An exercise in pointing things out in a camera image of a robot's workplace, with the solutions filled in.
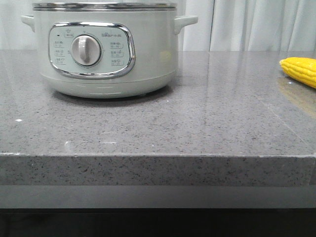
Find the corn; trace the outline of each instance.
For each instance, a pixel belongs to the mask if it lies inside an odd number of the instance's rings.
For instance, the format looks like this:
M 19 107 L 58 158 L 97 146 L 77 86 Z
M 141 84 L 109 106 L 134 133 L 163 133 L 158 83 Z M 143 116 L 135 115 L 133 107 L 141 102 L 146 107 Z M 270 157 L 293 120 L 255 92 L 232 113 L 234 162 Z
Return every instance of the corn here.
M 316 88 L 316 59 L 286 58 L 280 61 L 285 74 L 306 85 Z

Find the white cooker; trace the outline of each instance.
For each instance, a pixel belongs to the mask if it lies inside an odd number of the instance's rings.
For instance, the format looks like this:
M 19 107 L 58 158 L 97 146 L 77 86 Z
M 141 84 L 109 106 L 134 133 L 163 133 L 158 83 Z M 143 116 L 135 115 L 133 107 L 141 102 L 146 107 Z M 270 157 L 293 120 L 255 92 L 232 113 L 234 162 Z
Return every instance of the white cooker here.
M 22 21 L 36 32 L 39 70 L 51 87 L 119 98 L 167 85 L 178 67 L 177 35 L 196 16 L 173 3 L 34 3 Z

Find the control dial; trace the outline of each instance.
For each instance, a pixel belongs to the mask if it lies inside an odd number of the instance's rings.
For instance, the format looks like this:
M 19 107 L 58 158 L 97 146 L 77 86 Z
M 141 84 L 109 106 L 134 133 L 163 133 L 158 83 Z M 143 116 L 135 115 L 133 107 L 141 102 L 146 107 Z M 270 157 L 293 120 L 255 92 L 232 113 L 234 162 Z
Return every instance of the control dial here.
M 71 45 L 71 55 L 77 63 L 91 66 L 100 59 L 101 47 L 98 41 L 91 36 L 78 36 Z

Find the speckled stone surface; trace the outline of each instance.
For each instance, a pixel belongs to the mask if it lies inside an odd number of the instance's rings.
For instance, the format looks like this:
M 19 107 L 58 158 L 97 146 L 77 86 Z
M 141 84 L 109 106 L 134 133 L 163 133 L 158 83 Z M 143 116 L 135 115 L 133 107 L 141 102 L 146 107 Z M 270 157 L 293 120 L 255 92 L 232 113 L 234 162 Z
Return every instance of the speckled stone surface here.
M 316 90 L 289 56 L 316 57 L 184 52 L 165 88 L 93 100 L 49 88 L 35 51 L 0 51 L 0 185 L 316 184 Z

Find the cooker handle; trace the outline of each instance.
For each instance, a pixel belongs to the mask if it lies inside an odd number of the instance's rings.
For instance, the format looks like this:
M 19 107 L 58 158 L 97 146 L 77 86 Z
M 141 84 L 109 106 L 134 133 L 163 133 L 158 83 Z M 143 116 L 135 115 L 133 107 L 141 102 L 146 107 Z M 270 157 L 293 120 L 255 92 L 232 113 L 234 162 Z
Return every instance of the cooker handle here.
M 177 35 L 185 26 L 192 25 L 198 22 L 197 16 L 177 16 L 174 19 L 174 33 Z
M 24 24 L 29 25 L 32 28 L 32 31 L 35 32 L 33 15 L 21 16 L 21 20 Z

